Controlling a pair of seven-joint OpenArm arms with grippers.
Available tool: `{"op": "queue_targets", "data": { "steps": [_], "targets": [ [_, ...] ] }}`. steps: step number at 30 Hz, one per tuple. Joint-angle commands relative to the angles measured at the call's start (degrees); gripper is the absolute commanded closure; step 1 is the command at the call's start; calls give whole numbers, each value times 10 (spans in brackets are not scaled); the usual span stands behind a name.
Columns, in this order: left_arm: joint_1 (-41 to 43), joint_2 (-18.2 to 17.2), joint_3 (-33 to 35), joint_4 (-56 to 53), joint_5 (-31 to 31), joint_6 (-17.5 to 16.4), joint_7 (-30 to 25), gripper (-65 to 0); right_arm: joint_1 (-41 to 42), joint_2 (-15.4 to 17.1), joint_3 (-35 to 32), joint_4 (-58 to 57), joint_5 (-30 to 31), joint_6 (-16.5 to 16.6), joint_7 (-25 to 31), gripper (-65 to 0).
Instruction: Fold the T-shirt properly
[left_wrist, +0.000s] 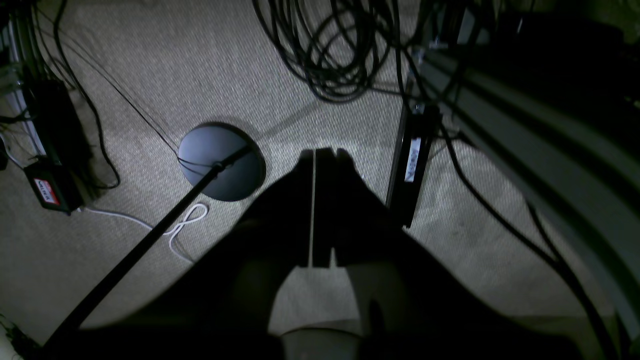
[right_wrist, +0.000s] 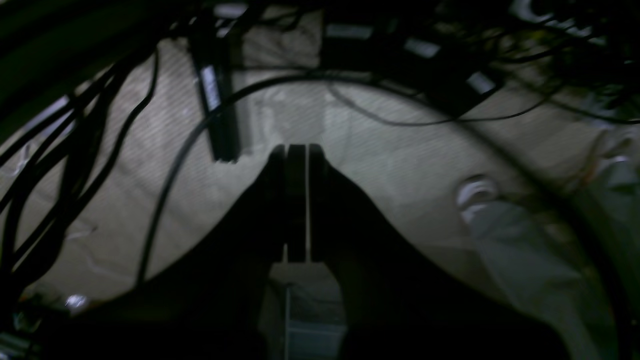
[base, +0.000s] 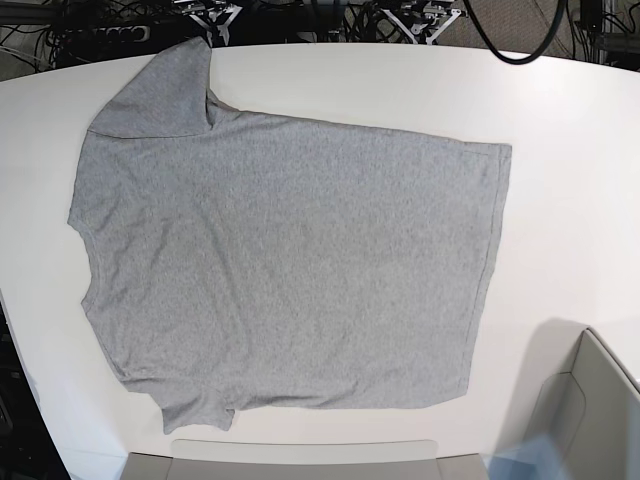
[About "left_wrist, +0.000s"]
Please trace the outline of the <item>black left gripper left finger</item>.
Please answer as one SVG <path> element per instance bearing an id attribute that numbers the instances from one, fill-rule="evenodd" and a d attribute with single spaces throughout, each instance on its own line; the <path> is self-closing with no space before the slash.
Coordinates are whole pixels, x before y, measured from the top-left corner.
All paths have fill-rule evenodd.
<path id="1" fill-rule="evenodd" d="M 281 342 L 267 328 L 282 283 L 308 259 L 313 162 L 313 151 L 302 151 L 155 300 L 112 325 L 80 326 L 48 359 L 282 358 Z"/>

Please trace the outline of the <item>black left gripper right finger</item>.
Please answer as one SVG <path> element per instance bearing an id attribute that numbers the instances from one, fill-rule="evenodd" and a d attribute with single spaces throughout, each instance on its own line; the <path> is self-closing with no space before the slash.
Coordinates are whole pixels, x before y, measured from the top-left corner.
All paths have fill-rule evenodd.
<path id="1" fill-rule="evenodd" d="M 346 269 L 365 338 L 362 360 L 580 360 L 576 344 L 503 316 L 398 225 L 350 153 L 315 153 L 314 244 Z"/>

